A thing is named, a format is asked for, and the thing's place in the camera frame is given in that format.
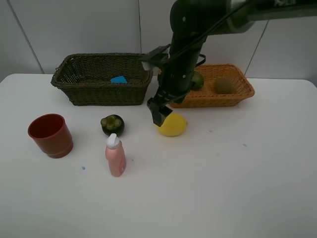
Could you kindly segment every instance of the white bottle cap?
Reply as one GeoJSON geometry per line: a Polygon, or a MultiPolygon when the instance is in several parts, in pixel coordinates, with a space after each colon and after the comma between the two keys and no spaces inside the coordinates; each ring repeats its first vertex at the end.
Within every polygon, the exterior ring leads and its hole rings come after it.
{"type": "Polygon", "coordinates": [[[119,146],[120,140],[115,133],[111,134],[107,139],[107,147],[110,149],[115,149],[119,146]]]}

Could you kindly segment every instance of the wicker basket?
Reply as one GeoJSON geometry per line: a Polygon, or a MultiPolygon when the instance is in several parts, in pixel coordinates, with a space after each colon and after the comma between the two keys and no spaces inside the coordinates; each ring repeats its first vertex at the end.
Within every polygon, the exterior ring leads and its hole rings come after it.
{"type": "Polygon", "coordinates": [[[141,54],[75,54],[56,69],[51,84],[77,106],[128,106],[143,103],[152,78],[141,54]],[[111,83],[124,76],[127,83],[111,83]]]}
{"type": "Polygon", "coordinates": [[[204,64],[195,68],[202,74],[205,84],[199,91],[191,91],[181,104],[170,104],[174,108],[206,108],[232,107],[242,100],[254,96],[254,89],[241,70],[233,64],[204,64]],[[231,79],[234,92],[232,94],[217,94],[214,83],[219,77],[231,79]]]}

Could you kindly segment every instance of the lime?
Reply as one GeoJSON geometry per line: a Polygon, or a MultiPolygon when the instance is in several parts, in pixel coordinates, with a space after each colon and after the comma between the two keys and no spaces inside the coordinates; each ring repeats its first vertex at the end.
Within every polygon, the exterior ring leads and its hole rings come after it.
{"type": "Polygon", "coordinates": [[[191,90],[197,91],[203,87],[205,80],[204,80],[204,77],[200,73],[194,72],[194,75],[192,77],[192,82],[193,82],[193,85],[191,90]]]}

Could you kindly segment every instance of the cable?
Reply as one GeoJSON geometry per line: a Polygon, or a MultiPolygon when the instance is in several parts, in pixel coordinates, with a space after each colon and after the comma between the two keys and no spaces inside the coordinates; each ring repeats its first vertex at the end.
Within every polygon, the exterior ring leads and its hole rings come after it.
{"type": "Polygon", "coordinates": [[[229,17],[231,17],[233,14],[235,14],[237,11],[239,11],[240,9],[244,8],[247,4],[249,4],[251,1],[246,1],[245,3],[243,3],[242,5],[240,5],[239,7],[237,7],[236,9],[232,10],[231,12],[229,12],[228,14],[226,14],[225,16],[223,16],[220,20],[218,20],[214,25],[212,25],[211,28],[209,28],[207,31],[205,31],[200,37],[198,37],[197,39],[195,39],[194,41],[192,41],[191,43],[189,43],[187,46],[185,46],[183,49],[179,50],[178,52],[176,52],[175,54],[173,54],[172,56],[170,56],[169,59],[166,60],[166,62],[164,63],[168,63],[171,62],[172,60],[180,57],[183,53],[185,53],[187,50],[189,50],[191,47],[193,47],[195,44],[198,44],[200,41],[202,41],[205,37],[207,37],[212,31],[214,31],[215,29],[217,29],[222,23],[223,21],[225,21],[226,19],[228,19],[229,17]]]}

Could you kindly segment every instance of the dark brown wicker basket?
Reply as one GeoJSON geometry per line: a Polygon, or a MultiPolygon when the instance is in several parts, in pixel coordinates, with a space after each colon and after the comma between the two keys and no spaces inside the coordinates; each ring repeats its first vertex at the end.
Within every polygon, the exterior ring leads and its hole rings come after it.
{"type": "Polygon", "coordinates": [[[128,106],[143,103],[153,73],[141,54],[75,54],[56,69],[51,84],[76,106],[128,106]],[[127,83],[111,83],[124,76],[127,83]]]}

